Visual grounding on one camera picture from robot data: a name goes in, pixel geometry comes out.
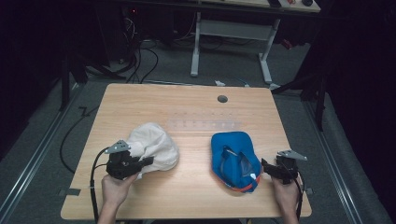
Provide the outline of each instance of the wooden table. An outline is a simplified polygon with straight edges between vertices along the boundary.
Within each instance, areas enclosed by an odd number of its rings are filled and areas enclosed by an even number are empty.
[[[218,97],[226,96],[227,103]],[[70,189],[62,217],[93,219],[90,173],[98,152],[146,122],[157,122],[179,147],[180,159],[170,171],[151,172],[137,180],[117,213],[119,219],[280,217],[273,184],[262,174],[252,193],[227,189],[211,170],[210,139],[214,133],[243,131],[257,157],[272,161],[289,149],[271,92],[263,88],[110,84],[105,92]],[[106,163],[102,155],[98,164]],[[102,207],[100,181],[106,167],[96,169],[96,196]],[[304,198],[302,217],[311,214]]]

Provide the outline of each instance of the white cap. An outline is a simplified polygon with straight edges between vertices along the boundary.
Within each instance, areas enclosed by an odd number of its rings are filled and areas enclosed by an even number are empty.
[[[157,123],[149,122],[135,128],[126,143],[131,147],[129,149],[131,157],[140,157],[140,160],[154,157],[154,162],[143,167],[141,174],[157,170],[170,170],[178,162],[177,145]]]

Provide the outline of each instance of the hand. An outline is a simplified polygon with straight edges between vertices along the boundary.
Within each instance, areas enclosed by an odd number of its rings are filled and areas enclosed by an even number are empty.
[[[300,192],[294,182],[283,185],[282,180],[271,177],[275,188],[276,202],[279,205],[285,224],[298,223],[296,205]]]
[[[110,175],[102,179],[103,206],[98,223],[114,223],[120,205],[128,196],[129,187],[137,179],[137,175],[131,175],[124,180],[119,180]]]

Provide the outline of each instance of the blue fabric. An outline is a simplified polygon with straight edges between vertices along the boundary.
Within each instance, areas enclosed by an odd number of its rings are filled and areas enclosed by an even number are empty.
[[[211,140],[213,172],[229,187],[242,189],[250,184],[252,192],[262,171],[260,161],[254,154],[253,144],[247,133],[215,133]]]

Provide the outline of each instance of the cable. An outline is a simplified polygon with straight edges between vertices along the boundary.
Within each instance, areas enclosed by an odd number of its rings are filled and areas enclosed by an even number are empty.
[[[131,78],[136,74],[137,70],[140,67],[140,63],[142,61],[142,54],[140,52],[140,46],[141,46],[141,43],[139,44],[139,47],[137,49],[138,55],[139,55],[139,62],[137,63],[137,66],[135,67],[134,72],[126,79],[125,83],[128,83],[131,80]]]
[[[151,49],[146,49],[146,50],[148,50],[148,51],[150,51],[151,53],[154,54],[154,56],[155,56],[155,58],[156,58],[156,61],[155,61],[154,66],[151,68],[151,70],[149,70],[149,71],[142,77],[142,80],[140,80],[140,82],[139,82],[140,84],[143,83],[143,81],[145,80],[145,78],[157,67],[157,64],[158,64],[158,55],[157,55],[154,51],[152,51]]]
[[[96,106],[94,109],[90,110],[87,114],[83,114],[82,117],[81,117],[78,121],[76,121],[76,122],[73,124],[73,126],[67,131],[66,135],[64,136],[64,139],[62,140],[61,146],[60,146],[60,148],[59,148],[59,155],[60,155],[60,157],[61,157],[61,162],[62,162],[62,164],[64,165],[64,167],[65,167],[68,171],[70,171],[72,174],[74,174],[75,171],[74,171],[72,168],[70,168],[70,166],[68,166],[68,165],[66,164],[66,162],[64,161],[64,155],[63,155],[64,142],[66,141],[67,136],[73,131],[73,129],[74,129],[83,119],[87,118],[93,111],[97,110],[98,108],[99,108],[99,105]]]
[[[272,221],[274,221],[276,224],[279,224],[279,222],[275,218],[271,218]]]
[[[286,171],[288,172],[288,174],[290,175],[291,179],[294,181],[294,183],[297,185],[297,189],[299,190],[299,201],[298,201],[298,205],[297,205],[297,209],[296,209],[296,216],[297,219],[300,219],[300,214],[301,214],[301,207],[303,205],[303,195],[304,195],[304,191],[301,190],[300,184],[297,181],[297,178],[293,178],[293,175],[290,173],[289,169],[286,167],[286,165],[281,161],[280,162],[283,166],[283,168],[286,169]]]
[[[194,17],[192,18],[192,23],[191,23],[191,26],[190,26],[190,30],[189,30],[183,37],[181,37],[181,38],[179,38],[179,39],[174,39],[174,41],[175,41],[175,40],[188,39],[188,38],[191,38],[191,37],[195,36],[195,35],[191,35],[191,36],[187,36],[187,35],[189,35],[189,34],[191,33],[192,27],[193,27],[194,24],[195,24],[195,18],[196,18],[196,16],[197,16],[197,13],[195,12],[195,13],[194,13]]]
[[[95,222],[97,223],[99,220],[99,212],[98,212],[98,204],[96,201],[96,194],[95,194],[95,181],[93,179],[95,174],[95,169],[99,166],[96,166],[96,163],[99,160],[99,157],[108,149],[108,147],[102,149],[99,154],[96,156],[95,161],[93,162],[93,166],[91,169],[91,180],[90,180],[90,189],[91,189],[91,201],[92,201],[92,208],[93,208],[93,215],[95,217]]]

